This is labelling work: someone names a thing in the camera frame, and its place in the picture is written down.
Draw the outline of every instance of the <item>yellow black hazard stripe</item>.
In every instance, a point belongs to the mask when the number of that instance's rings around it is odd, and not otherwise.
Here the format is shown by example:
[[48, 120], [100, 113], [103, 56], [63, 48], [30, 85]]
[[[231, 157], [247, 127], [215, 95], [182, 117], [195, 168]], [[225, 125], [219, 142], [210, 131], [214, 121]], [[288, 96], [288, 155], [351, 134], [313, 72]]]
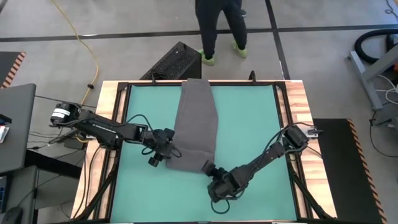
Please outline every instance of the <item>yellow black hazard stripe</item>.
[[378, 210], [379, 210], [379, 214], [380, 214], [380, 217], [381, 217], [381, 222], [383, 224], [387, 224], [386, 215], [384, 214], [384, 210], [383, 210], [383, 208], [381, 206], [381, 202], [379, 200], [379, 195], [377, 194], [376, 187], [374, 186], [374, 182], [373, 182], [373, 179], [372, 179], [372, 176], [371, 176], [371, 172], [369, 171], [368, 164], [366, 163], [365, 156], [363, 154], [363, 150], [362, 150], [361, 144], [359, 143], [358, 134], [355, 131], [354, 123], [350, 119], [347, 119], [347, 121], [348, 121], [349, 126], [351, 128], [351, 132], [353, 133], [355, 145], [356, 145], [356, 148], [358, 149], [359, 156], [360, 156], [360, 158], [362, 160], [363, 168], [364, 168], [365, 173], [366, 173], [366, 175], [368, 177], [368, 182], [369, 182], [369, 185], [370, 185], [371, 190], [373, 192], [374, 201], [376, 202], [376, 206], [378, 207]]
[[22, 64], [22, 61], [25, 58], [26, 53], [25, 52], [21, 52], [18, 57], [15, 59], [14, 64], [12, 65], [10, 71], [8, 72], [6, 79], [4, 80], [4, 82], [2, 83], [2, 85], [0, 86], [0, 88], [7, 88], [11, 85], [11, 82], [13, 81], [13, 79], [15, 78], [15, 76], [17, 75], [17, 71], [20, 67], [20, 65]]

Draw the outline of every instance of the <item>green mat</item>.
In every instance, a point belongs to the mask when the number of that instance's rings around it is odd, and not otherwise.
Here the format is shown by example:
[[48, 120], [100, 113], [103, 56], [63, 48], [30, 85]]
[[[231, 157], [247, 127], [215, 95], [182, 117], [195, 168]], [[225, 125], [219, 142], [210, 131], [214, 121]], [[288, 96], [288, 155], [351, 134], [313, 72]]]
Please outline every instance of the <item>green mat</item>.
[[[213, 86], [218, 112], [215, 164], [230, 170], [256, 158], [280, 129], [271, 86]], [[144, 114], [154, 129], [174, 128], [180, 86], [134, 86], [127, 118]], [[137, 118], [133, 123], [145, 123]], [[204, 174], [150, 166], [142, 146], [123, 145], [111, 223], [295, 220], [285, 158], [252, 179], [244, 195], [224, 215], [210, 207]], [[226, 202], [215, 209], [223, 211]]]

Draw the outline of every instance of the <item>gray machine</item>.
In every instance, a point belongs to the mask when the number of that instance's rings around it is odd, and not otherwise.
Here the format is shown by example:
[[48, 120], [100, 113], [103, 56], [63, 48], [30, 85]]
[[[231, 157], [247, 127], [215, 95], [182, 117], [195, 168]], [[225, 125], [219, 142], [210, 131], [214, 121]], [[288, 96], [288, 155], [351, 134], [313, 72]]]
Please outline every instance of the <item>gray machine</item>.
[[367, 69], [365, 69], [365, 66], [355, 51], [351, 51], [348, 58], [352, 61], [356, 73], [361, 80], [366, 93], [368, 94], [373, 106], [373, 110], [380, 111], [382, 114], [381, 119], [390, 119], [390, 127], [394, 127], [396, 130], [398, 130], [398, 113], [392, 113], [391, 111], [383, 110], [387, 103], [382, 102], [374, 86], [374, 80], [377, 78], [377, 76], [381, 75], [388, 68], [398, 62], [398, 45], [388, 51], [388, 53], [383, 55], [376, 63], [372, 64]]

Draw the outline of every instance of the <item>green shoe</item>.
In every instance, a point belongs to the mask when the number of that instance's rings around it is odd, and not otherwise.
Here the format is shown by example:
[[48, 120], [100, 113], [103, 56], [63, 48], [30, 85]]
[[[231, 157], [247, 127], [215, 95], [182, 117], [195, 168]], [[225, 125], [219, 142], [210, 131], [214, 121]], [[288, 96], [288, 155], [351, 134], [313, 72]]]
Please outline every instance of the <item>green shoe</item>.
[[232, 49], [238, 54], [239, 57], [241, 57], [241, 58], [248, 57], [248, 50], [247, 49], [244, 49], [244, 50], [239, 49], [235, 40], [234, 40], [234, 42], [232, 42]]
[[214, 60], [214, 57], [212, 57], [211, 59], [206, 59], [203, 49], [198, 50], [198, 52], [199, 52], [199, 54], [201, 54], [201, 61], [205, 65], [213, 66], [216, 63], [216, 61]]

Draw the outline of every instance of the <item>gray towel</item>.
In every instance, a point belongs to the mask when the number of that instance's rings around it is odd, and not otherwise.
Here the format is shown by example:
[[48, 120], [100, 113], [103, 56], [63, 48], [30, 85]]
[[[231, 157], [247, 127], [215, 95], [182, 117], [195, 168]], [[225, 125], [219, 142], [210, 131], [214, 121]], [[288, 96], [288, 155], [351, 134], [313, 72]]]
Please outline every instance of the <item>gray towel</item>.
[[166, 167], [201, 172], [207, 160], [214, 162], [217, 127], [218, 115], [208, 80], [183, 82], [173, 137], [182, 157], [168, 159]]

